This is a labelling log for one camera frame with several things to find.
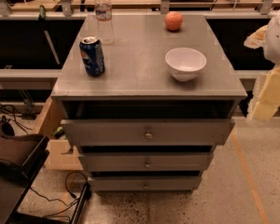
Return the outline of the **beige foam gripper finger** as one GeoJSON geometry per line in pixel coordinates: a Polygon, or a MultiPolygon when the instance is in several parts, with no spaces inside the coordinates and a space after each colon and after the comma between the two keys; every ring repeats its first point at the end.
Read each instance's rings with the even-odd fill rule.
{"type": "Polygon", "coordinates": [[[280,107],[280,65],[261,74],[255,83],[253,98],[248,105],[250,119],[264,121],[273,117],[280,107]]]}

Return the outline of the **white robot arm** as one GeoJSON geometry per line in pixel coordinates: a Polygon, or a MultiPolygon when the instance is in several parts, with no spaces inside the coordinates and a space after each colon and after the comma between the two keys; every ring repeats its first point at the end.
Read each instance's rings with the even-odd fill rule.
{"type": "Polygon", "coordinates": [[[280,9],[267,25],[248,36],[244,45],[251,49],[263,48],[264,58],[275,64],[264,82],[255,86],[248,108],[250,118],[268,120],[280,107],[280,9]]]}

